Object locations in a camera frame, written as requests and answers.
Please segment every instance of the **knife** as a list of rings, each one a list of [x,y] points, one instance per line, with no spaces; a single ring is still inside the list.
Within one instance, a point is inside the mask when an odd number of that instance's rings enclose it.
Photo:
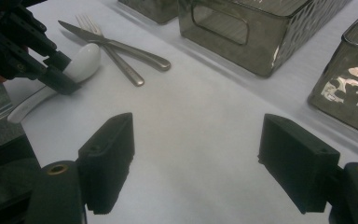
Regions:
[[[83,40],[86,40],[87,42],[102,44],[102,45],[105,45],[107,47],[111,47],[114,49],[125,50],[128,53],[130,53],[131,55],[138,58],[139,60],[141,60],[145,63],[148,63],[152,67],[154,67],[158,70],[161,70],[161,71],[167,71],[171,68],[171,63],[168,60],[163,59],[155,54],[149,53],[149,52],[141,50],[141,49],[134,48],[129,45],[125,45],[125,44],[120,43],[116,40],[108,39],[103,36],[93,34],[91,32],[85,31],[79,27],[76,27],[76,26],[66,23],[64,21],[58,21],[58,23],[63,28],[68,30],[69,32],[79,36],[80,38],[82,38]]]

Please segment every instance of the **fork handle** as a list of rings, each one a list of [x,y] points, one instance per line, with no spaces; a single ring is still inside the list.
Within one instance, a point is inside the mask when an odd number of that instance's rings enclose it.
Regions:
[[[145,84],[144,79],[129,65],[124,59],[122,59],[114,50],[108,46],[104,46],[106,53],[117,64],[118,68],[126,75],[126,77],[132,82],[134,86],[140,87]]]
[[[106,44],[116,49],[126,50],[131,55],[137,57],[138,59],[144,61],[145,63],[150,64],[151,66],[153,66],[158,70],[167,71],[171,68],[171,63],[168,60],[161,58],[155,54],[149,53],[147,51],[120,43],[116,40],[109,40],[108,42],[106,42]]]

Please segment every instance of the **spoon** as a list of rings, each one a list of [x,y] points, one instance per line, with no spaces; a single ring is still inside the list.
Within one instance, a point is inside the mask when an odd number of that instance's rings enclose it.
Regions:
[[[74,82],[78,83],[91,77],[100,65],[101,51],[98,45],[88,44],[75,55],[62,71]],[[35,107],[57,94],[52,88],[45,86],[14,108],[7,116],[10,123],[20,123]]]

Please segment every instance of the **metal fork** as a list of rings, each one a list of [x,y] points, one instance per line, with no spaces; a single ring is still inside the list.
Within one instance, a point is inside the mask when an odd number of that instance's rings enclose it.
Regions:
[[[77,22],[83,30],[87,30],[96,35],[103,36],[103,32],[100,27],[85,14],[76,16]],[[132,82],[134,86],[140,87],[145,84],[144,79],[129,65],[124,59],[122,59],[112,48],[102,45],[109,57],[116,63],[118,68],[126,75],[126,77]]]

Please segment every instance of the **white tablecloth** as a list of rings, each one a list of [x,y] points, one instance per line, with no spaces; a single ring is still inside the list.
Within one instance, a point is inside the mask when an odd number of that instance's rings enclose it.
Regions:
[[[172,63],[161,73],[124,56],[145,79],[136,88],[103,52],[100,69],[82,89],[44,102],[22,122],[45,166],[75,160],[105,121],[132,112],[131,172],[113,211],[88,213],[89,223],[328,223],[329,208],[301,215],[257,155],[264,114],[272,113],[338,150],[339,165],[358,161],[358,132],[307,103],[341,35],[358,18],[358,0],[268,79],[182,38],[177,19],[157,25],[116,0],[48,0],[30,10],[69,57],[85,42],[57,20],[76,25],[75,15],[87,13],[105,36]],[[14,105],[43,86],[20,78],[5,85]]]

